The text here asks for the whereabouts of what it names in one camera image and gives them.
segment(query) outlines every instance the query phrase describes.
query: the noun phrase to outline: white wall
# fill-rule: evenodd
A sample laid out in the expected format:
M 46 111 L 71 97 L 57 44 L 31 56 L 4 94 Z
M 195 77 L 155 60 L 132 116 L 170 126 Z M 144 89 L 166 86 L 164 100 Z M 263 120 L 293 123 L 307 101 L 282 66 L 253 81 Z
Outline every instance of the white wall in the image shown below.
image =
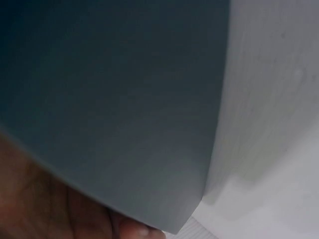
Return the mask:
M 220 239 L 318 239 L 319 1 L 233 0 L 227 58 L 194 217 Z

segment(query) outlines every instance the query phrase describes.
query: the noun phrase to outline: finger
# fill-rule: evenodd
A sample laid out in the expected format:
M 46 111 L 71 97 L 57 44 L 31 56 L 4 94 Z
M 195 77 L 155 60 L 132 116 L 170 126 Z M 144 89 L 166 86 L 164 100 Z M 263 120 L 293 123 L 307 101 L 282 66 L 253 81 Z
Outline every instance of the finger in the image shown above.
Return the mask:
M 120 239 L 165 239 L 165 234 L 142 223 L 126 218 L 119 225 Z

